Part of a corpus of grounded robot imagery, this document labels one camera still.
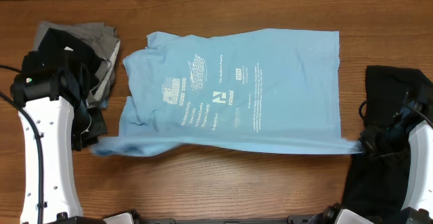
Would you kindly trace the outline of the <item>light blue printed t-shirt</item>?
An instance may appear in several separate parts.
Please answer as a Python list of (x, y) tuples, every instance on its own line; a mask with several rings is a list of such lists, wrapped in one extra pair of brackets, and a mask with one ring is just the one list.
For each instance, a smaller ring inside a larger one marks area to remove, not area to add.
[(204, 38), (153, 32), (124, 67), (130, 96), (100, 156), (155, 156), (186, 144), (246, 152), (339, 155), (336, 31), (267, 28)]

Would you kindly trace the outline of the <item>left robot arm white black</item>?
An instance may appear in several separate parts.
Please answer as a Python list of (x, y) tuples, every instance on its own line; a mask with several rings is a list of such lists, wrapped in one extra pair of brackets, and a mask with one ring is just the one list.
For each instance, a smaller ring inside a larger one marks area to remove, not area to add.
[(78, 69), (21, 71), (11, 85), (24, 133), (25, 197), (21, 223), (103, 223), (85, 217), (78, 199), (72, 142), (91, 127)]

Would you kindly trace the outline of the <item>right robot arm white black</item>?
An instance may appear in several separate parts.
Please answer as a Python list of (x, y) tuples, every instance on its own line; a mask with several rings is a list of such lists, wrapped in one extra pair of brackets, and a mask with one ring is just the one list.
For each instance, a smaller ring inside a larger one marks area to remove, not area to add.
[(432, 222), (432, 87), (362, 103), (363, 153), (352, 157), (343, 199), (301, 223)]

